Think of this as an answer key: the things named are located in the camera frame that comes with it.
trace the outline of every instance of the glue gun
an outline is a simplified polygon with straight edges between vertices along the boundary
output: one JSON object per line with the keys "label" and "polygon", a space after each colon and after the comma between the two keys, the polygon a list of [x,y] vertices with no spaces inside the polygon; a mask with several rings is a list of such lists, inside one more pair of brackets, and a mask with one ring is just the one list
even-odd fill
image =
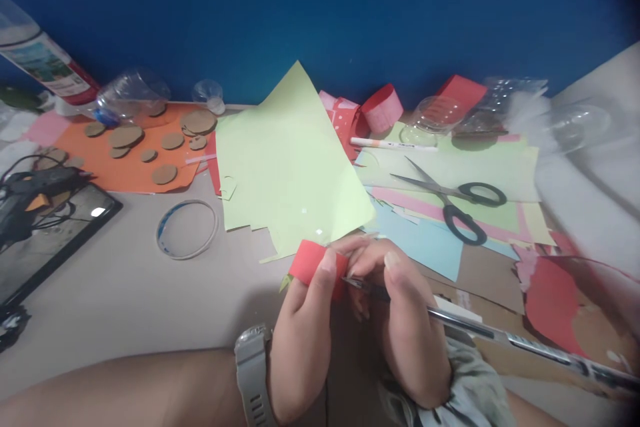
{"label": "glue gun", "polygon": [[37,210],[27,211],[31,202],[41,193],[52,197],[76,190],[89,181],[91,172],[75,167],[20,172],[9,176],[0,187],[4,200],[0,200],[0,252],[5,246],[31,237],[31,226]]}

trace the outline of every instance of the desk surface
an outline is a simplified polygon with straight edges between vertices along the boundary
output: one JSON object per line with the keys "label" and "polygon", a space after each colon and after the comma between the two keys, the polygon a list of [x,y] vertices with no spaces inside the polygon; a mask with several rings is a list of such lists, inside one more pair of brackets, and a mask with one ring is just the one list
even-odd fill
{"label": "desk surface", "polygon": [[[0,400],[102,360],[232,346],[250,325],[275,325],[292,258],[261,265],[274,252],[266,230],[224,230],[208,171],[183,193],[114,196],[122,211],[25,301],[33,318],[0,354]],[[213,207],[220,228],[200,256],[171,260],[156,245],[157,224],[170,207],[194,198]]]}

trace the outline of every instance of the white marker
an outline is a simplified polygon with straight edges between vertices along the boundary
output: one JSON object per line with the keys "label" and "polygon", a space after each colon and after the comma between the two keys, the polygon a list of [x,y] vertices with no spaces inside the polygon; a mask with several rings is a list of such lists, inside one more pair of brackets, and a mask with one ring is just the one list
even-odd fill
{"label": "white marker", "polygon": [[422,145],[413,145],[412,143],[398,143],[388,142],[385,140],[373,140],[373,139],[361,139],[358,137],[351,137],[352,145],[359,145],[360,147],[377,147],[387,149],[399,149],[399,150],[419,150],[419,151],[438,151],[438,147],[423,147]]}

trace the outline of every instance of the scissors handle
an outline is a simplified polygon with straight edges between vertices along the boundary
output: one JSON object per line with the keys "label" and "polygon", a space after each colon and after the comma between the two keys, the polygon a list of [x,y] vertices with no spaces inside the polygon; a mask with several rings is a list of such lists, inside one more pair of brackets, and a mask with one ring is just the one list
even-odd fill
{"label": "scissors handle", "polygon": [[[462,240],[463,243],[467,245],[478,246],[484,244],[487,241],[487,234],[485,233],[485,231],[482,230],[480,226],[473,221],[473,218],[468,213],[464,213],[452,203],[450,203],[449,205],[445,205],[445,207],[442,209],[442,212],[445,216],[445,223],[447,224],[447,227],[449,227],[449,230],[451,230],[451,233]],[[458,230],[458,227],[453,221],[453,219],[455,218],[469,227],[469,229],[476,236],[475,240],[470,239]]]}
{"label": "scissors handle", "polygon": [[[489,197],[485,197],[484,195],[479,195],[475,193],[471,189],[473,188],[485,188],[493,193],[495,193],[497,199],[492,199]],[[475,203],[479,203],[480,205],[488,205],[489,207],[499,207],[500,205],[504,205],[507,203],[507,196],[500,190],[499,188],[494,187],[493,185],[489,185],[488,183],[483,182],[469,182],[464,183],[458,187],[458,190],[461,193],[464,193],[467,197],[471,198],[471,201]]]}

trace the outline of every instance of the blue wall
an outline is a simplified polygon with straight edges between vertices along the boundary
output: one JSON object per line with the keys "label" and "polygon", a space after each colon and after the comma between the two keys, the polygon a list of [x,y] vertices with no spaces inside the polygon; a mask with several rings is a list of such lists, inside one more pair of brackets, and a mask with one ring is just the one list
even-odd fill
{"label": "blue wall", "polygon": [[[210,77],[261,101],[300,59],[318,89],[362,102],[392,82],[405,108],[452,73],[550,80],[550,93],[640,39],[634,0],[14,0],[98,81],[130,65],[175,99]],[[4,59],[0,79],[34,85]]]}

